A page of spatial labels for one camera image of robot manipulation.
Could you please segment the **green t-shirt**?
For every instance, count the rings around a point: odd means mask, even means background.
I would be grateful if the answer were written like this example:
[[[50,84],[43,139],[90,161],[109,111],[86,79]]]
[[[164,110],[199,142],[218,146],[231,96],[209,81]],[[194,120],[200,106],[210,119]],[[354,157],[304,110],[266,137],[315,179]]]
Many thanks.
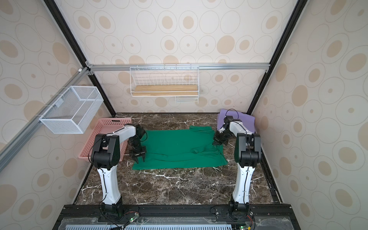
[[[148,130],[142,142],[145,160],[133,170],[204,168],[228,164],[222,145],[213,145],[215,131],[208,126],[180,130]]]

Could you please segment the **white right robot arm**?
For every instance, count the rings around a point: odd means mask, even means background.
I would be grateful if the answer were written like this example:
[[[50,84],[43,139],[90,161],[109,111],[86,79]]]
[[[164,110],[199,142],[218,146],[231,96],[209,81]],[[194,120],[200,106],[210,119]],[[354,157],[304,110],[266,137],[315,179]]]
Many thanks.
[[[237,179],[230,210],[247,213],[252,175],[262,156],[261,138],[232,116],[226,116],[217,131],[208,126],[191,126],[185,130],[150,130],[144,141],[147,147],[144,161],[135,162],[133,169],[224,166],[228,162],[223,147],[231,137],[236,138],[234,160],[237,164]]]

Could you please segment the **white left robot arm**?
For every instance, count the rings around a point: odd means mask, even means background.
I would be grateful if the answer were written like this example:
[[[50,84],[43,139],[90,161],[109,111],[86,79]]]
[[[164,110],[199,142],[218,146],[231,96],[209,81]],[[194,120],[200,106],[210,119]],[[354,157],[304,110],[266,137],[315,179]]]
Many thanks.
[[[131,159],[136,163],[139,163],[139,158],[145,161],[146,147],[141,144],[145,134],[146,131],[141,125],[127,124],[112,133],[96,135],[89,159],[101,179],[103,200],[100,210],[103,214],[123,216],[122,198],[117,182],[120,144],[128,141],[132,147],[129,152]]]

